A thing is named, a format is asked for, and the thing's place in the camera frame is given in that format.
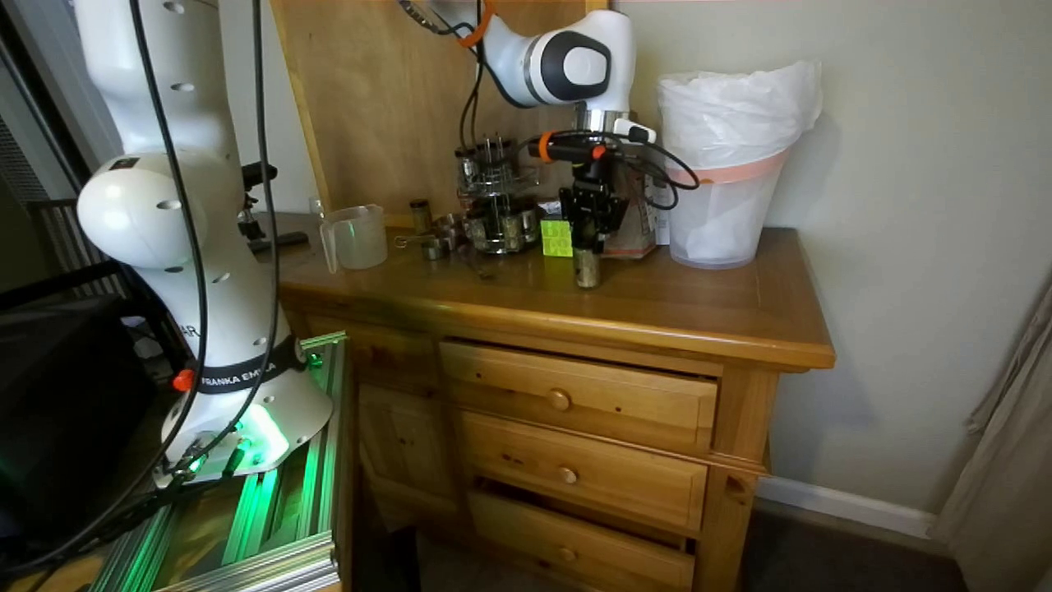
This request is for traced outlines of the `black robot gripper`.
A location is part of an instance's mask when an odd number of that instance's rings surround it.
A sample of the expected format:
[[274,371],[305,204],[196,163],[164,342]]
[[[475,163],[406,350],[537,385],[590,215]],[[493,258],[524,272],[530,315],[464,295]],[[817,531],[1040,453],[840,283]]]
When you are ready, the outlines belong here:
[[562,217],[570,222],[573,250],[592,250],[592,230],[596,230],[598,250],[604,254],[620,227],[628,202],[616,196],[609,189],[590,189],[590,186],[562,189],[560,202],[562,202]]

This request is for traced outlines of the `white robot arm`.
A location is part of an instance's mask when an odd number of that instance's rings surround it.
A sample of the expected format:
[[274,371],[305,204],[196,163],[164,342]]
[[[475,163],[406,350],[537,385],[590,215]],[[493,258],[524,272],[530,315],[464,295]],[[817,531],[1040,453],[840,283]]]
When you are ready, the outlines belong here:
[[[514,106],[577,106],[581,133],[625,136],[632,20],[596,11],[520,34],[487,0],[398,0],[433,35],[467,45]],[[237,210],[248,182],[224,82],[217,0],[71,0],[86,70],[123,153],[80,190],[88,239],[155,291],[191,346],[191,380],[160,422],[151,477],[248,477],[328,426],[298,342]]]

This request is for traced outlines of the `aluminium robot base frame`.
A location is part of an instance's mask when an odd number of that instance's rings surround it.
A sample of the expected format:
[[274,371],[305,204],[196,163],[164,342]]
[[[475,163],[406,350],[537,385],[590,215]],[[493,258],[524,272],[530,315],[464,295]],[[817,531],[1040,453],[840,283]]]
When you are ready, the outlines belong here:
[[311,336],[305,371],[337,406],[311,441],[274,471],[180,489],[88,557],[88,578],[71,592],[343,592],[337,494],[344,336]]

